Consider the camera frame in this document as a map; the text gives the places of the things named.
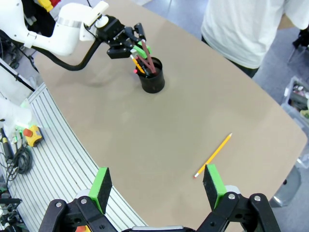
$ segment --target bolt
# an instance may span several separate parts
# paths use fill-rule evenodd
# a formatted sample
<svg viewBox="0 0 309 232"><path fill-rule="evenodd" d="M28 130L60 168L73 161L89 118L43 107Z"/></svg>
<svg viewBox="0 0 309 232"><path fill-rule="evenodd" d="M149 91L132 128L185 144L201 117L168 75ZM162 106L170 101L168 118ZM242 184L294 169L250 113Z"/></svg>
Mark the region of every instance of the bolt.
<svg viewBox="0 0 309 232"><path fill-rule="evenodd" d="M231 194L228 195L228 198L233 200L233 199L235 199L235 195L231 193Z"/></svg>
<svg viewBox="0 0 309 232"><path fill-rule="evenodd" d="M254 199L259 202L261 200L261 197L260 196L255 196Z"/></svg>

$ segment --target black pants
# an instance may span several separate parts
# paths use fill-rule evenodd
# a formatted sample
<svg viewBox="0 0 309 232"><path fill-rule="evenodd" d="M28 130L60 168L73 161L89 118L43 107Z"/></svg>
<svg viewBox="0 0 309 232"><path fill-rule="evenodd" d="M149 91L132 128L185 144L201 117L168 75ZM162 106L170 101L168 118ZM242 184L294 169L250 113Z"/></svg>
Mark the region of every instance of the black pants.
<svg viewBox="0 0 309 232"><path fill-rule="evenodd" d="M207 44L209 46L209 44L206 42L206 40L204 39L204 37L202 36L202 41ZM246 68L246 67L243 67L233 61L231 61L233 64L235 64L239 69L241 69L245 74L247 74L250 78L253 78L253 76L256 74L256 72L259 70L258 68L257 69L249 69L249 68Z"/></svg>

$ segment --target orange button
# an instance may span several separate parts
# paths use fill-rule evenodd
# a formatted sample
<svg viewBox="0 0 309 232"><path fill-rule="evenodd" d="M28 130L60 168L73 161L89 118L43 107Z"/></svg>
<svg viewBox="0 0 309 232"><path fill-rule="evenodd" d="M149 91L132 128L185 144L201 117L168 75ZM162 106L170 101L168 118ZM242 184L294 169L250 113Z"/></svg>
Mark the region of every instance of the orange button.
<svg viewBox="0 0 309 232"><path fill-rule="evenodd" d="M26 137L31 137L33 135L33 132L30 131L29 129L24 129L23 134Z"/></svg>

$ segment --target yellow pencil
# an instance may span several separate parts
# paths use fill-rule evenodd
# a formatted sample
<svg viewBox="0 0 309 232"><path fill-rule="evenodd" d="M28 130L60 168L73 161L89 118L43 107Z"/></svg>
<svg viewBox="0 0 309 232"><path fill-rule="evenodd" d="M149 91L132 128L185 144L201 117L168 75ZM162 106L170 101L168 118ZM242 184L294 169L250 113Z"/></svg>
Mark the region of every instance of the yellow pencil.
<svg viewBox="0 0 309 232"><path fill-rule="evenodd" d="M233 133L230 133L225 139L224 141L220 144L220 146L217 148L217 150L215 150L215 152L210 156L210 158L206 161L206 163L204 163L204 165L199 169L199 171L194 175L194 178L197 178L198 175L201 174L202 171L204 171L205 169L205 165L209 164L213 158L215 158L215 156L219 153L219 151L224 147L224 145L227 143L227 141L229 141L229 139L232 137Z"/></svg>
<svg viewBox="0 0 309 232"><path fill-rule="evenodd" d="M131 59L133 60L133 62L135 63L136 67L140 70L141 73L145 73L144 70L141 68L141 66L139 65L139 63L137 62L137 60L130 55Z"/></svg>

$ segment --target pen holder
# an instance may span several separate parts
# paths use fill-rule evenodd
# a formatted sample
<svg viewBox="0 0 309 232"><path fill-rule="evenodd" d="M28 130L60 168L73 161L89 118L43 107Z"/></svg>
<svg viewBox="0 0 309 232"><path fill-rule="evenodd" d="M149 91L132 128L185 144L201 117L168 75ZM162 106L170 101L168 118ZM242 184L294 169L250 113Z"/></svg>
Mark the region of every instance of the pen holder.
<svg viewBox="0 0 309 232"><path fill-rule="evenodd" d="M135 67L135 69L137 70L137 75L140 78L142 88L147 93L158 93L164 88L165 85L162 71L163 66L159 59L155 57L152 57L152 59L156 73L151 73L151 71L147 68L146 71L149 73L149 75L147 75L139 71L137 67Z"/></svg>

